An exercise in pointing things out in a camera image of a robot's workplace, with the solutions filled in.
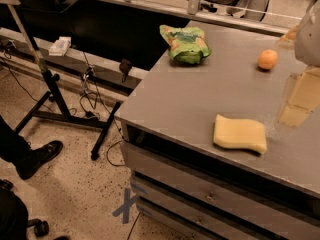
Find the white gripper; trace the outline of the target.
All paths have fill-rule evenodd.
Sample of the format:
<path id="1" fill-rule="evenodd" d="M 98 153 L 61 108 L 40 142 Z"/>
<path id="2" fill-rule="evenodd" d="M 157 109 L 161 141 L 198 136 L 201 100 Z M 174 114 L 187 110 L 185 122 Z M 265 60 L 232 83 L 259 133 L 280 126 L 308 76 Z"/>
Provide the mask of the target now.
<path id="1" fill-rule="evenodd" d="M 295 57 L 309 66 L 301 74 L 292 74 L 286 86 L 284 106 L 279 121 L 299 127 L 320 106 L 320 0 L 308 7 L 299 26 L 282 35 L 277 45 L 293 49 Z"/>

